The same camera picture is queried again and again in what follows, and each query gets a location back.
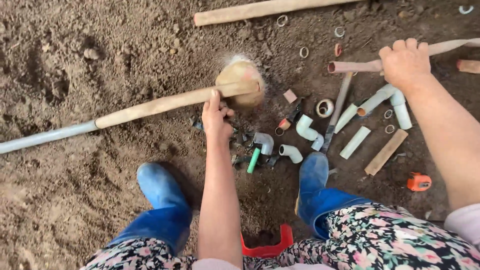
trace soil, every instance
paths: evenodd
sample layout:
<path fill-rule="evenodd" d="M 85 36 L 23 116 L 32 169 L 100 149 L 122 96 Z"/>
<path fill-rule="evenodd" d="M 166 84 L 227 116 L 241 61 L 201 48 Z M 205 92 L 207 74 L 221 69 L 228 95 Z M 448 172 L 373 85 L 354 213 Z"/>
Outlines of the soil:
<path fill-rule="evenodd" d="M 328 74 L 335 43 L 343 45 L 340 61 L 371 61 L 397 39 L 440 41 L 480 36 L 480 9 L 458 12 L 458 1 L 402 0 L 358 2 L 288 14 L 284 27 L 277 15 L 221 25 L 195 27 L 198 11 L 245 4 L 252 0 L 3 0 L 0 3 L 0 141 L 82 123 L 158 97 L 211 86 L 234 55 L 254 61 L 268 83 L 263 106 L 240 113 L 237 128 L 273 135 L 276 146 L 297 146 L 306 156 L 311 143 L 290 129 L 274 135 L 291 111 L 282 93 L 309 95 L 303 111 L 324 133 L 329 119 L 314 113 L 317 101 L 336 99 L 342 75 Z M 337 38 L 334 29 L 345 28 Z M 299 57 L 306 46 L 309 56 Z M 480 59 L 480 50 L 459 48 L 432 57 L 432 72 L 456 100 L 480 119 L 480 77 L 456 70 L 457 59 Z M 347 104 L 382 87 L 380 74 L 358 73 Z M 391 135 L 382 104 L 367 119 L 350 123 L 336 135 L 328 157 L 329 187 L 396 204 L 431 220 L 448 214 L 443 181 L 414 127 L 391 162 L 374 177 L 363 169 Z M 205 137 L 188 117 L 201 105 L 181 108 L 1 156 L 2 269 L 74 269 L 150 209 L 135 179 L 147 161 L 167 161 L 185 178 L 183 190 L 195 217 L 184 253 L 195 253 L 198 209 L 204 181 Z M 361 125 L 372 130 L 348 160 L 340 150 Z M 232 154 L 251 154 L 231 145 Z M 297 239 L 308 230 L 294 214 L 298 168 L 281 158 L 273 169 L 235 171 L 242 233 L 248 246 L 278 240 L 280 224 L 294 228 Z M 433 187 L 413 193 L 409 172 L 422 172 Z"/>

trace green pipe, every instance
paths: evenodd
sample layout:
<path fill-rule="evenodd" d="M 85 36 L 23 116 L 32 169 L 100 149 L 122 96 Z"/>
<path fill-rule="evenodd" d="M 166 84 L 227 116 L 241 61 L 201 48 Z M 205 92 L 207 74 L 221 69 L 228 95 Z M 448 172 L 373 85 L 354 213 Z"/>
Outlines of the green pipe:
<path fill-rule="evenodd" d="M 255 151 L 253 151 L 252 155 L 252 160 L 248 164 L 247 172 L 252 173 L 253 169 L 255 168 L 255 165 L 257 164 L 258 157 L 260 156 L 260 149 L 255 148 Z"/>

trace white pvc pipe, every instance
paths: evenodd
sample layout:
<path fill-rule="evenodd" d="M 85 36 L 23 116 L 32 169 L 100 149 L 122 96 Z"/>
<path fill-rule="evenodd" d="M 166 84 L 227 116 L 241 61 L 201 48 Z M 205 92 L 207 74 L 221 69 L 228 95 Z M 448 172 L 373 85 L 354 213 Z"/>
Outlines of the white pvc pipe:
<path fill-rule="evenodd" d="M 359 116 L 367 115 L 371 110 L 375 109 L 382 101 L 391 97 L 395 91 L 400 91 L 393 87 L 391 84 L 387 84 L 375 93 L 371 98 L 364 102 L 357 110 Z"/>
<path fill-rule="evenodd" d="M 353 136 L 353 138 L 348 142 L 347 146 L 343 148 L 340 152 L 340 156 L 344 159 L 348 160 L 348 158 L 352 155 L 352 153 L 357 149 L 357 147 L 362 143 L 362 141 L 367 137 L 370 133 L 370 129 L 362 126 L 357 133 Z"/>
<path fill-rule="evenodd" d="M 405 96 L 403 95 L 402 91 L 396 91 L 390 97 L 390 103 L 392 103 L 400 128 L 403 130 L 411 128 L 412 121 L 410 120 L 410 115 L 407 111 L 407 105 L 405 104 Z"/>
<path fill-rule="evenodd" d="M 95 120 L 0 143 L 0 154 L 97 130 Z"/>
<path fill-rule="evenodd" d="M 337 134 L 354 116 L 357 114 L 358 107 L 355 104 L 350 106 L 342 113 L 335 126 L 334 133 Z"/>
<path fill-rule="evenodd" d="M 324 137 L 319 134 L 317 138 L 313 141 L 312 148 L 315 151 L 320 151 L 322 145 L 324 145 Z"/>
<path fill-rule="evenodd" d="M 309 141 L 314 141 L 318 136 L 318 132 L 310 128 L 312 122 L 313 119 L 304 114 L 300 117 L 296 127 L 297 133 Z"/>
<path fill-rule="evenodd" d="M 261 153 L 270 156 L 273 151 L 273 138 L 265 133 L 255 132 L 253 142 L 262 145 Z"/>
<path fill-rule="evenodd" d="M 294 164 L 300 163 L 303 160 L 300 151 L 295 146 L 280 145 L 278 152 L 280 156 L 289 156 Z"/>

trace pipe ring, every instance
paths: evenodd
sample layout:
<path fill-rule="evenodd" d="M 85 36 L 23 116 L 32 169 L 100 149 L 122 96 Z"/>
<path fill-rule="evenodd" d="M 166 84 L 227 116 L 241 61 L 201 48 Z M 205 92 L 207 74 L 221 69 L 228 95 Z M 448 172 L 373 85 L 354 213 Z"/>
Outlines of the pipe ring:
<path fill-rule="evenodd" d="M 388 126 L 385 127 L 385 132 L 387 134 L 391 134 L 391 133 L 393 133 L 393 131 L 395 131 L 395 127 L 393 125 L 388 125 Z"/>
<path fill-rule="evenodd" d="M 341 34 L 338 33 L 339 28 L 341 28 L 343 30 Z M 336 37 L 343 37 L 345 35 L 345 29 L 343 29 L 343 26 L 339 26 L 339 27 L 335 28 L 334 34 L 335 34 Z"/>
<path fill-rule="evenodd" d="M 387 111 L 384 113 L 385 119 L 391 118 L 392 115 L 393 115 L 393 111 L 392 111 L 392 110 L 387 110 Z"/>
<path fill-rule="evenodd" d="M 285 130 L 281 129 L 280 127 L 277 127 L 275 129 L 275 135 L 280 137 L 281 135 L 283 135 L 283 133 L 285 133 Z"/>
<path fill-rule="evenodd" d="M 332 115 L 333 113 L 333 110 L 334 110 L 334 105 L 333 105 L 333 101 L 328 99 L 328 98 L 324 98 L 322 99 L 320 102 L 317 103 L 317 106 L 315 106 L 315 111 L 317 112 L 317 115 L 322 117 L 322 118 L 326 118 L 326 117 L 329 117 L 330 115 Z"/>
<path fill-rule="evenodd" d="M 467 11 L 463 9 L 463 6 L 458 7 L 458 12 L 462 13 L 463 15 L 472 12 L 472 10 L 473 10 L 473 6 L 470 6 L 470 8 Z"/>
<path fill-rule="evenodd" d="M 300 57 L 302 57 L 302 58 L 307 58 L 307 57 L 308 57 L 308 54 L 309 54 L 309 52 L 308 52 L 308 48 L 307 48 L 307 47 L 302 47 L 302 48 L 300 49 Z"/>
<path fill-rule="evenodd" d="M 278 27 L 284 27 L 287 23 L 288 17 L 286 15 L 282 15 L 276 20 L 276 25 L 278 25 Z"/>

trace floral pants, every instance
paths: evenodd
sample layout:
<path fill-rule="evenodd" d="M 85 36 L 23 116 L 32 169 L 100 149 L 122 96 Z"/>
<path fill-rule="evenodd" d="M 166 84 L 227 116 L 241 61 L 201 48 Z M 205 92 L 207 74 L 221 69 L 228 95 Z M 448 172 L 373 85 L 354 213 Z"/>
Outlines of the floral pants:
<path fill-rule="evenodd" d="M 295 243 L 278 257 L 243 258 L 244 269 L 295 263 L 339 270 L 480 269 L 480 253 L 455 233 L 414 218 L 404 208 L 371 203 L 332 212 L 330 239 Z M 193 256 L 173 257 L 162 241 L 142 238 L 98 250 L 81 270 L 191 269 Z"/>

